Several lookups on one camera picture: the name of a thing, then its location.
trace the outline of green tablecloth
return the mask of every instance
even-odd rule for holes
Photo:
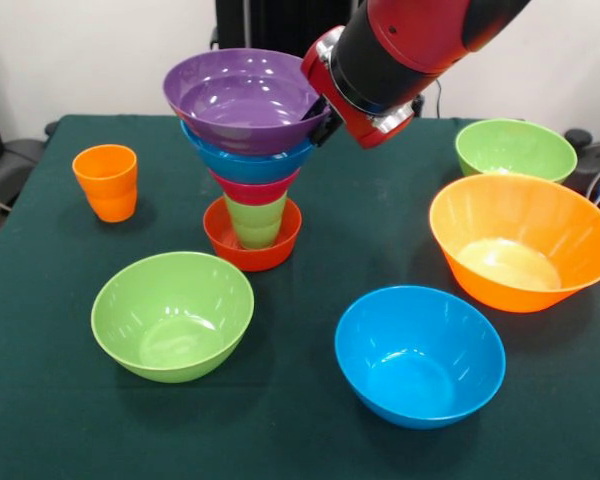
[[[369,151],[338,132],[290,190],[305,220],[294,254],[248,274],[242,343],[207,377],[161,385],[99,349],[91,304],[135,260],[211,252],[202,215],[220,190],[175,118],[64,118],[0,234],[0,479],[600,479],[600,284],[539,314],[478,305],[505,344],[506,378],[443,430],[377,418],[338,369],[335,326],[360,295],[415,283],[467,298],[427,221],[460,176],[465,123],[416,120]],[[109,142],[139,158],[138,211],[118,225],[96,220],[71,171],[80,150]]]

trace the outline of red robot arm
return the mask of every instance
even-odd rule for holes
[[[366,0],[346,27],[320,37],[302,71],[331,115],[313,134],[321,145],[342,123],[363,148],[402,130],[410,102],[470,52],[495,37],[529,0]]]

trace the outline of green bowl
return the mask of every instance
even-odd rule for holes
[[[91,329],[127,370],[179,383],[226,360],[252,315],[253,290],[240,270],[206,253],[172,252],[112,277],[95,299]]]
[[[456,136],[465,175],[512,172],[562,183],[576,168],[576,151],[561,135],[531,122],[491,119],[472,123]]]

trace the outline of bowl rim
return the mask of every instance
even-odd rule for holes
[[[470,123],[469,125],[466,125],[456,134],[456,137],[454,140],[454,147],[455,147],[455,150],[456,150],[456,153],[458,154],[458,156],[469,167],[471,167],[472,169],[474,169],[475,171],[477,171],[479,173],[494,173],[494,172],[485,171],[483,169],[478,168],[471,160],[469,160],[467,158],[467,156],[465,154],[462,153],[462,151],[460,149],[460,142],[462,140],[462,137],[464,137],[467,134],[467,132],[470,132],[471,130],[473,130],[475,128],[479,128],[480,126],[488,124],[488,123],[505,123],[505,124],[509,123],[509,124],[515,124],[515,125],[527,125],[529,127],[533,127],[536,130],[541,130],[542,132],[549,134],[550,136],[558,139],[562,144],[564,144],[565,146],[568,147],[568,149],[571,152],[571,155],[570,155],[571,158],[570,158],[570,164],[569,164],[568,168],[565,169],[564,173],[560,174],[560,175],[554,175],[553,177],[538,176],[537,178],[543,178],[543,179],[549,180],[551,182],[562,182],[569,175],[571,175],[573,173],[573,171],[576,169],[576,167],[578,166],[578,154],[577,154],[575,148],[573,148],[573,145],[571,145],[567,141],[566,138],[562,137],[557,132],[551,130],[548,127],[545,127],[544,125],[540,125],[539,123],[534,123],[534,122],[530,122],[527,120],[519,120],[516,118],[497,117],[497,118],[485,118],[482,120],[477,120],[475,122]]]
[[[138,364],[138,363],[134,363],[134,362],[130,362],[127,360],[124,360],[121,356],[115,354],[114,352],[111,351],[111,349],[109,349],[101,340],[100,337],[96,331],[96,307],[97,305],[100,303],[102,297],[104,296],[104,292],[107,290],[107,288],[114,282],[116,281],[120,275],[122,275],[124,272],[135,268],[138,265],[141,265],[143,263],[146,262],[150,262],[153,260],[156,260],[158,258],[163,258],[163,257],[168,257],[168,256],[182,256],[182,255],[186,255],[186,256],[196,256],[196,257],[210,257],[213,258],[214,260],[218,261],[219,263],[224,263],[227,266],[229,266],[232,270],[234,270],[234,272],[236,272],[238,274],[238,278],[240,279],[240,281],[242,281],[246,286],[247,286],[247,291],[249,292],[249,307],[248,307],[248,315],[247,315],[247,319],[244,322],[244,325],[242,326],[242,328],[239,330],[238,334],[235,335],[233,338],[230,339],[230,341],[225,342],[224,346],[222,347],[221,350],[205,357],[202,360],[197,360],[194,363],[190,363],[187,365],[182,365],[182,366],[178,366],[178,367],[148,367],[142,364]],[[126,365],[129,366],[131,368],[136,368],[138,370],[143,370],[143,371],[147,371],[147,372],[178,372],[181,370],[186,370],[192,367],[196,367],[199,365],[203,365],[205,363],[207,363],[210,360],[213,360],[214,358],[218,358],[221,355],[223,355],[224,353],[226,353],[227,350],[233,348],[239,341],[240,339],[243,337],[244,333],[247,331],[247,328],[249,327],[249,325],[251,324],[251,320],[253,318],[253,312],[254,312],[254,294],[253,294],[253,287],[251,286],[251,283],[249,282],[249,280],[247,279],[246,275],[239,269],[237,268],[235,265],[233,265],[231,262],[228,262],[227,260],[225,260],[224,258],[218,257],[217,255],[212,255],[210,253],[206,253],[206,252],[198,252],[198,251],[188,251],[188,250],[178,250],[178,251],[172,251],[172,252],[164,252],[164,253],[158,253],[155,255],[150,255],[148,257],[144,257],[141,258],[140,260],[137,260],[133,263],[130,263],[129,265],[127,265],[126,267],[122,268],[121,270],[119,270],[118,272],[116,272],[109,280],[107,280],[107,282],[100,288],[100,290],[98,291],[98,294],[96,295],[93,304],[91,306],[91,332],[96,340],[96,342],[98,343],[98,345],[100,345],[100,348],[102,348],[102,350],[105,351],[105,353],[107,355],[109,355],[111,358],[113,358],[116,362],[121,363],[122,365]]]
[[[287,150],[286,152],[275,153],[273,155],[256,155],[254,158],[254,157],[250,157],[247,155],[242,155],[240,153],[231,153],[231,152],[222,150],[221,148],[218,148],[215,145],[198,137],[195,134],[195,132],[191,131],[191,127],[189,127],[189,125],[187,125],[187,122],[185,122],[183,119],[179,118],[178,120],[180,121],[180,128],[182,128],[185,136],[187,137],[187,140],[189,140],[189,142],[191,142],[196,149],[199,149],[201,152],[204,152],[207,155],[211,155],[215,158],[221,158],[222,161],[228,161],[228,162],[232,162],[235,164],[266,165],[269,162],[276,162],[276,163],[284,162],[284,161],[291,162],[292,160],[297,160],[297,158],[302,155],[306,155],[306,154],[310,153],[311,150],[313,150],[315,148],[315,145],[313,143],[311,143],[311,141],[308,138],[305,138],[301,143],[292,147],[291,149]],[[195,141],[200,142],[199,145],[196,145],[194,143],[194,138],[196,139]]]
[[[436,195],[434,196],[434,198],[431,201],[431,204],[429,206],[429,228],[430,228],[436,242],[438,243],[439,247],[442,249],[442,251],[446,255],[449,255],[451,258],[453,258],[454,261],[456,261],[459,265],[462,265],[464,268],[469,270],[472,274],[477,275],[478,277],[480,277],[486,281],[489,281],[491,283],[495,283],[497,285],[501,285],[501,286],[504,286],[504,287],[507,287],[514,291],[519,291],[519,292],[552,293],[552,294],[553,293],[574,293],[579,290],[590,287],[591,285],[595,285],[596,283],[598,283],[600,281],[600,275],[598,275],[593,280],[590,280],[588,282],[584,282],[584,283],[581,283],[578,285],[574,285],[571,287],[560,287],[560,288],[555,288],[555,289],[529,289],[529,288],[522,288],[522,287],[514,287],[511,285],[502,283],[502,282],[498,282],[497,280],[494,280],[492,278],[486,277],[486,276],[476,272],[474,269],[469,268],[463,262],[458,260],[457,255],[454,255],[449,251],[449,249],[446,246],[446,242],[443,242],[441,240],[440,234],[439,234],[438,230],[435,228],[435,222],[433,221],[434,209],[435,209],[436,205],[441,201],[442,196],[444,194],[446,194],[450,189],[455,188],[458,184],[469,183],[469,182],[490,181],[490,177],[495,177],[497,179],[496,181],[502,179],[503,181],[512,180],[512,181],[516,181],[516,182],[530,182],[530,183],[536,182],[536,183],[544,184],[547,188],[552,188],[552,189],[555,189],[555,190],[561,192],[561,194],[569,195],[578,202],[585,202],[588,205],[588,207],[591,208],[598,217],[600,217],[600,209],[596,205],[591,203],[589,200],[587,200],[585,197],[583,197],[579,193],[575,192],[574,190],[571,190],[570,188],[565,187],[564,185],[562,185],[560,183],[552,182],[551,180],[536,177],[534,175],[526,175],[526,174],[522,174],[522,173],[512,173],[512,172],[507,172],[507,173],[488,172],[488,173],[481,173],[478,175],[470,175],[468,177],[459,178],[459,179],[454,180],[454,181],[448,183],[447,185],[445,185],[442,189],[440,189],[440,191],[438,193],[436,193]]]
[[[408,292],[408,293],[419,292],[419,293],[425,293],[427,295],[437,296],[437,297],[440,297],[441,299],[445,299],[445,300],[448,300],[451,302],[463,304],[464,306],[466,306],[468,308],[468,310],[472,314],[474,314],[474,316],[476,318],[478,318],[485,325],[485,328],[489,332],[491,332],[492,338],[497,345],[497,350],[498,350],[500,361],[501,361],[501,364],[500,364],[501,367],[500,367],[500,371],[498,373],[498,378],[497,378],[492,390],[490,391],[490,393],[488,395],[485,396],[485,398],[483,398],[480,402],[476,403],[476,405],[474,405],[473,407],[465,409],[463,411],[453,413],[451,415],[444,415],[444,416],[440,416],[440,417],[419,417],[419,416],[409,415],[404,412],[399,412],[392,408],[386,407],[382,403],[374,400],[372,396],[365,393],[364,390],[359,388],[358,385],[356,385],[356,383],[352,381],[351,377],[348,375],[346,369],[343,367],[343,363],[340,360],[341,356],[339,353],[339,343],[340,343],[339,338],[340,338],[342,328],[343,328],[342,325],[346,321],[345,318],[347,318],[351,314],[351,312],[355,308],[357,308],[361,303],[365,302],[366,300],[368,300],[370,297],[372,297],[374,295],[377,295],[380,293],[385,293],[385,292]],[[335,351],[336,351],[336,360],[338,362],[338,366],[340,367],[340,371],[343,373],[343,375],[347,379],[347,382],[349,382],[349,385],[351,385],[353,387],[353,389],[359,395],[362,395],[365,399],[367,399],[369,402],[371,402],[374,406],[381,408],[385,412],[388,412],[388,413],[395,415],[397,417],[400,417],[400,418],[408,418],[411,420],[416,420],[416,421],[421,421],[421,422],[440,423],[440,422],[446,422],[446,421],[455,420],[455,419],[459,420],[459,419],[462,419],[464,417],[471,415],[472,413],[477,412],[482,407],[484,407],[487,403],[489,403],[495,397],[495,395],[498,393],[498,391],[500,390],[500,387],[502,386],[502,384],[504,382],[504,378],[505,378],[506,371],[507,371],[507,357],[506,357],[506,353],[505,353],[504,344],[502,343],[502,339],[500,338],[498,331],[493,326],[493,324],[489,321],[489,319],[482,312],[480,312],[476,307],[471,305],[469,302],[461,299],[460,297],[457,297],[451,293],[445,292],[445,291],[437,289],[437,288],[426,287],[426,286],[422,286],[422,285],[402,284],[402,285],[391,285],[391,286],[386,286],[386,287],[380,287],[380,288],[372,290],[372,291],[362,295],[358,299],[356,299],[351,305],[349,305],[349,307],[341,315],[340,320],[338,321],[338,325],[336,327],[334,344],[335,344]]]
[[[297,55],[291,55],[290,53],[285,53],[285,52],[279,52],[277,50],[269,50],[266,48],[254,48],[254,47],[234,47],[234,48],[223,48],[220,50],[211,50],[208,52],[203,52],[197,55],[192,55],[190,57],[187,57],[183,60],[180,60],[178,63],[176,63],[175,65],[173,65],[166,73],[166,75],[164,76],[164,79],[162,80],[162,94],[165,96],[167,103],[171,106],[171,108],[174,111],[180,112],[182,115],[184,115],[187,119],[196,122],[196,123],[200,123],[202,125],[209,125],[211,127],[215,127],[215,128],[229,128],[229,129],[235,129],[235,130],[252,130],[252,131],[264,131],[264,130],[277,130],[280,128],[289,128],[289,127],[294,127],[294,126],[298,126],[298,125],[306,125],[310,122],[314,122],[318,119],[324,119],[330,112],[330,107],[326,106],[322,112],[320,112],[317,115],[314,115],[313,117],[307,118],[305,120],[299,120],[297,122],[294,123],[290,123],[287,125],[258,125],[258,126],[254,126],[254,127],[239,127],[239,126],[234,126],[234,125],[227,125],[226,123],[217,123],[217,122],[211,122],[208,120],[200,120],[197,117],[192,117],[190,114],[188,114],[187,112],[185,112],[184,110],[182,110],[178,105],[174,104],[171,101],[171,98],[169,98],[169,95],[167,95],[167,81],[170,79],[170,77],[172,75],[175,74],[175,72],[182,67],[182,65],[191,62],[193,59],[195,58],[200,58],[203,56],[210,56],[210,55],[223,55],[223,54],[228,54],[231,52],[240,52],[240,53],[247,53],[247,52],[262,52],[262,53],[266,53],[268,55],[273,55],[273,56],[278,56],[278,57],[287,57],[290,59],[293,59],[294,61],[297,60],[298,61],[298,70],[301,72],[300,68],[302,65],[302,61],[303,59],[301,57],[298,57]],[[309,93],[313,93],[316,96],[316,100],[318,98],[320,98],[320,94],[318,92],[316,92],[316,90],[313,88],[313,86],[309,83],[309,81],[307,80],[307,86],[309,87],[307,92]]]

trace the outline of pink bowl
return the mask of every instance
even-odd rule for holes
[[[287,191],[298,176],[298,173],[300,173],[300,169],[298,168],[282,180],[260,185],[231,182],[226,178],[218,176],[213,170],[209,170],[209,173],[211,173],[211,176],[222,187],[224,193],[234,202],[244,205],[265,205],[275,202],[284,195],[284,192]]]

